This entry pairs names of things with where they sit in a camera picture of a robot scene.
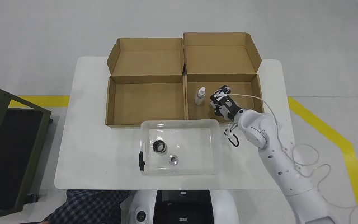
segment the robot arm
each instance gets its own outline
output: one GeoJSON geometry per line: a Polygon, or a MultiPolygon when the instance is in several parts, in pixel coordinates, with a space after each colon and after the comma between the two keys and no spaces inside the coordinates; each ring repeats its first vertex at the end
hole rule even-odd
{"type": "MultiPolygon", "coordinates": [[[[310,179],[296,171],[295,166],[299,165],[288,157],[293,144],[287,138],[278,139],[274,118],[270,114],[240,108],[229,93],[229,87],[223,86],[210,97],[215,114],[237,124],[245,137],[258,147],[265,168],[290,204],[296,224],[339,223],[310,179]]],[[[305,167],[298,169],[304,172],[305,167]]]]}

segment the person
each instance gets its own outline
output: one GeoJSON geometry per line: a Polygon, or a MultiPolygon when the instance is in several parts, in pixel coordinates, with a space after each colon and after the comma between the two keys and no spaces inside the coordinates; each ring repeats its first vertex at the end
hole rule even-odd
{"type": "Polygon", "coordinates": [[[130,190],[67,190],[66,202],[41,224],[121,224],[122,203],[130,190]]]}

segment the yellow tape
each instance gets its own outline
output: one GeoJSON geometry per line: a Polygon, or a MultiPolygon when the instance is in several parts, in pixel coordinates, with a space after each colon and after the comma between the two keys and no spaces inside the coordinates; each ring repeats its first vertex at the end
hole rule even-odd
{"type": "Polygon", "coordinates": [[[290,109],[315,128],[318,132],[328,138],[336,146],[338,146],[342,153],[346,163],[349,178],[353,193],[358,203],[358,160],[353,148],[353,144],[345,137],[341,136],[336,130],[331,128],[328,124],[320,120],[311,111],[307,110],[304,106],[294,100],[292,97],[288,97],[290,109]]]}
{"type": "MultiPolygon", "coordinates": [[[[37,106],[50,107],[50,106],[68,106],[69,96],[19,96],[37,106]]],[[[11,100],[9,107],[24,108],[24,104],[20,104],[15,100],[11,100]]]]}

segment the cardboard box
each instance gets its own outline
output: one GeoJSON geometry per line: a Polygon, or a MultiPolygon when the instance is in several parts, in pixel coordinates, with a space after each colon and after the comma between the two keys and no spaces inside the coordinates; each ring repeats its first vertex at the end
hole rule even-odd
{"type": "Polygon", "coordinates": [[[181,38],[117,39],[107,64],[106,125],[186,119],[181,38]]]}
{"type": "MultiPolygon", "coordinates": [[[[227,85],[233,94],[261,96],[256,74],[261,57],[247,33],[184,33],[186,107],[188,119],[216,119],[210,95],[227,85]],[[204,103],[194,104],[198,89],[206,88],[204,103]]],[[[263,112],[261,100],[232,96],[239,106],[263,112]]]]}

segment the gray floor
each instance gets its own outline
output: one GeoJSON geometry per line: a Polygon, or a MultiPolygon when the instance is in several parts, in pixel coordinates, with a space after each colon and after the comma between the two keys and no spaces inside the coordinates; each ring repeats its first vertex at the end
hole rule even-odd
{"type": "MultiPolygon", "coordinates": [[[[0,88],[17,95],[69,95],[77,59],[107,56],[118,37],[248,32],[263,59],[282,63],[288,95],[351,141],[357,152],[357,12],[357,0],[4,0],[0,88]]],[[[55,122],[33,186],[43,196],[41,202],[0,223],[41,220],[65,200],[53,180],[66,108],[50,109],[55,122]]],[[[291,117],[296,142],[318,148],[322,163],[333,167],[323,193],[337,204],[354,204],[340,149],[297,115],[291,117]]],[[[243,224],[293,221],[278,191],[232,194],[243,224]],[[271,206],[271,200],[277,205],[271,206]]],[[[349,211],[335,212],[347,223],[349,211]]]]}

